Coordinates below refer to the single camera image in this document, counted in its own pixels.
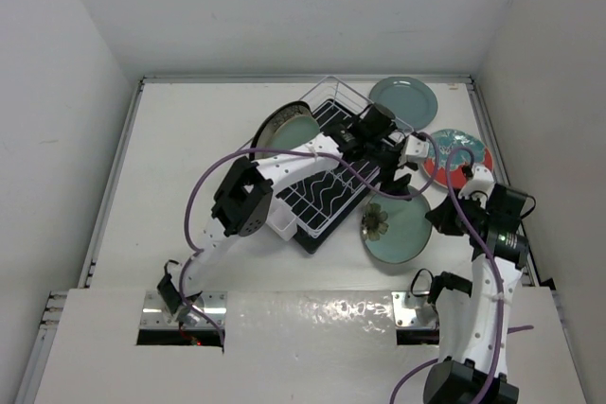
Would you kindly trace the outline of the cream plate with branch design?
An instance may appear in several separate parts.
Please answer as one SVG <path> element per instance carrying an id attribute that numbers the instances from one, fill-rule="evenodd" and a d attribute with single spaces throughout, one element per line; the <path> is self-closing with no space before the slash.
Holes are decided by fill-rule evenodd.
<path id="1" fill-rule="evenodd" d="M 278 108 L 268 117 L 267 121 L 265 122 L 264 131 L 269 137 L 271 137 L 289 121 L 299 117 L 312 118 L 310 106 L 303 101 L 293 101 L 287 103 Z"/>

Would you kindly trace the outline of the plain teal plate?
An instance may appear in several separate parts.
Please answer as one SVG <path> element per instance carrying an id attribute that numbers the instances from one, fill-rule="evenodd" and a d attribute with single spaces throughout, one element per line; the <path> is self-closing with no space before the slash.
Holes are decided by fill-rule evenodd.
<path id="1" fill-rule="evenodd" d="M 422 130 L 437 116 L 437 96 L 418 79 L 381 79 L 371 88 L 368 98 L 390 110 L 396 117 L 399 128 L 403 130 Z"/>

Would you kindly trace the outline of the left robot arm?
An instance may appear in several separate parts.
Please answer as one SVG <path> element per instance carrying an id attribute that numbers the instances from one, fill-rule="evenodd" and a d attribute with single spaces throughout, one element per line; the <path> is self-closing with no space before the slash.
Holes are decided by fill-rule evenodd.
<path id="1" fill-rule="evenodd" d="M 195 201 L 190 198 L 184 234 L 192 254 L 184 263 L 169 260 L 158 283 L 157 291 L 168 313 L 197 310 L 193 301 L 203 291 L 197 272 L 210 259 L 228 251 L 236 240 L 252 236 L 267 221 L 275 195 L 293 184 L 337 167 L 350 168 L 352 162 L 365 159 L 381 170 L 375 192 L 389 199 L 412 199 L 406 188 L 410 179 L 396 179 L 394 175 L 403 167 L 416 169 L 426 158 L 425 139 L 409 132 L 400 142 L 388 144 L 387 137 L 396 129 L 392 113 L 372 104 L 347 124 L 330 124 L 294 149 L 256 147 L 223 157 L 221 161 L 232 166 L 214 194 L 201 243 L 195 243 L 190 233 L 190 211 Z"/>

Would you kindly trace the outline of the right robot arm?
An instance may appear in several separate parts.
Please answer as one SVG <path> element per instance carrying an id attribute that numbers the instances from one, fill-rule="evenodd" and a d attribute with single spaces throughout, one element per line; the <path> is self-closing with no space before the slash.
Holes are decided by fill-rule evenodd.
<path id="1" fill-rule="evenodd" d="M 513 295 L 527 263 L 518 229 L 529 195 L 496 184 L 455 190 L 425 218 L 441 234 L 469 239 L 472 278 L 435 276 L 428 295 L 439 323 L 439 357 L 425 381 L 425 403 L 515 403 L 508 381 L 507 334 Z"/>

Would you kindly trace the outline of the green plate with flower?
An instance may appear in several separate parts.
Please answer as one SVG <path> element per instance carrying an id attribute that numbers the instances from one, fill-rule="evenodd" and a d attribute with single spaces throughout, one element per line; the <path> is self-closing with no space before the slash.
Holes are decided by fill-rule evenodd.
<path id="1" fill-rule="evenodd" d="M 361 236 L 366 250 L 382 263 L 397 265 L 426 247 L 432 225 L 425 218 L 430 204 L 423 195 L 400 201 L 375 194 L 366 204 Z"/>
<path id="2" fill-rule="evenodd" d="M 280 126 L 272 136 L 269 145 L 274 149 L 295 149 L 310 140 L 318 133 L 320 127 L 310 116 L 301 115 L 289 119 Z"/>

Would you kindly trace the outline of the red and teal plate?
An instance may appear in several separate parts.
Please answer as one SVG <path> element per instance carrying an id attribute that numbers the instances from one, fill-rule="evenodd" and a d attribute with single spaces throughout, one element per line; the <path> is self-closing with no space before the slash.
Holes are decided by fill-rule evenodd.
<path id="1" fill-rule="evenodd" d="M 483 165 L 489 171 L 493 171 L 491 152 L 479 138 L 456 129 L 438 130 L 433 132 L 431 136 L 437 144 L 439 160 L 436 161 L 435 152 L 433 149 L 430 149 L 428 158 L 422 165 L 422 170 L 427 177 L 430 177 L 435 168 L 437 168 L 435 183 L 439 186 L 447 186 L 446 161 L 453 150 L 460 147 L 466 147 L 472 151 L 476 165 Z M 469 163 L 470 155 L 467 152 L 460 151 L 454 154 L 449 167 L 449 175 L 451 176 L 454 188 L 461 188 L 466 183 L 462 168 Z"/>

